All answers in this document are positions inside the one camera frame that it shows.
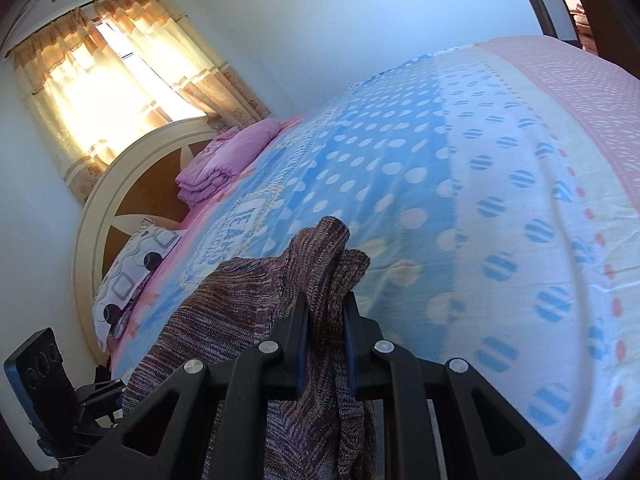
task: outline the curtain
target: curtain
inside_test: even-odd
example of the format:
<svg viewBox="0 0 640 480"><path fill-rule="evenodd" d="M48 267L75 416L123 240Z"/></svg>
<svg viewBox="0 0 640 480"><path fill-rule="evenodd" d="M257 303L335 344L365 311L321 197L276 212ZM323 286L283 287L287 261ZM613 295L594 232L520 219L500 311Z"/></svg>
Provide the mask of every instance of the curtain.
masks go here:
<svg viewBox="0 0 640 480"><path fill-rule="evenodd" d="M14 69L42 143L81 204L120 152L171 121L80 9L16 46Z"/></svg>
<svg viewBox="0 0 640 480"><path fill-rule="evenodd" d="M94 8L168 85L211 119L243 127L270 113L173 0L102 0Z"/></svg>

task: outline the headboard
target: headboard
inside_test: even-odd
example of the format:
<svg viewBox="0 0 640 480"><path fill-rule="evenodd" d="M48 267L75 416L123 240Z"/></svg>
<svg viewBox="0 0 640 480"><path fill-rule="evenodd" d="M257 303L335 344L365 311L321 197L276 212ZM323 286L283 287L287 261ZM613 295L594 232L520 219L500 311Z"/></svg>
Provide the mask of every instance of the headboard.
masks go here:
<svg viewBox="0 0 640 480"><path fill-rule="evenodd" d="M143 217L169 229L189 212L178 199L175 177L218 134L206 118L167 124L122 152L87 200L72 262L72 297L84 339L99 364L108 355L97 344L92 305L105 273Z"/></svg>

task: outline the curtain rod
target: curtain rod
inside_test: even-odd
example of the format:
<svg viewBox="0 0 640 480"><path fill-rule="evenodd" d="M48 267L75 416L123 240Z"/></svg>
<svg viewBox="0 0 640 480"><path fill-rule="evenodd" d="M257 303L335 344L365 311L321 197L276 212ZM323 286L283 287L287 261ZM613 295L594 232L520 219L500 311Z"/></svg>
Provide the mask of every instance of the curtain rod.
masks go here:
<svg viewBox="0 0 640 480"><path fill-rule="evenodd" d="M94 4L95 2L99 2L99 1L100 1L100 0L91 0L90 2L86 2L86 3L82 4L82 5L75 6L75 7L74 7L74 9L75 9L75 8L80 8L80 7L86 7L86 6L88 6L88 5ZM60 16L58 16L57 18L54 18L53 20L51 20L51 21L50 21L50 22L48 22L48 23L45 23L45 24L44 24L42 27L40 27L39 29L34 30L30 35L28 35L26 38L24 38L24 40L22 40L20 43L16 44L15 46L12 46L12 47L11 47L11 48L6 52L6 54L4 54L4 58L5 58L5 59L6 59L6 58L8 58L8 57L11 55L11 53L14 51L14 48L15 48L15 47L17 47L17 46L19 46L19 45L20 45L22 42L24 42L25 40L27 40L27 38L28 38L28 37L32 36L33 34L36 34L36 33L40 32L43 28L45 28L45 27L49 26L51 23L55 22L55 21L56 21L56 19L60 18L61 16L64 16L64 14L60 14Z"/></svg>

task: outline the pillow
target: pillow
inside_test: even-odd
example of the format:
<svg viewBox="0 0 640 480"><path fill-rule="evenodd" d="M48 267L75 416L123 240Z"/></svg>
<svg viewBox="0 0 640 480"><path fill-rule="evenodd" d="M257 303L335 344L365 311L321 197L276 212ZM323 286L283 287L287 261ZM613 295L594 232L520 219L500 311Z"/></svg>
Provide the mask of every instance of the pillow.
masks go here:
<svg viewBox="0 0 640 480"><path fill-rule="evenodd" d="M183 232L165 229L145 218L122 248L94 300L95 335L102 351L107 349L108 339L122 336L146 282Z"/></svg>

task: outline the bed sheet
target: bed sheet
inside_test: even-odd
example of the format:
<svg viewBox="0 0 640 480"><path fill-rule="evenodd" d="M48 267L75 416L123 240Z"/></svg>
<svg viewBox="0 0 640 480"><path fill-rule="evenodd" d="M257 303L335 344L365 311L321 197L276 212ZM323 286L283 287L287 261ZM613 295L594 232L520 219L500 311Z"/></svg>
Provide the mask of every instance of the bed sheet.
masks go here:
<svg viewBox="0 0 640 480"><path fill-rule="evenodd" d="M473 364L585 479L640 427L640 82L546 37L411 60L354 85L190 217L113 355L125 380L223 260L322 216L372 259L363 315Z"/></svg>

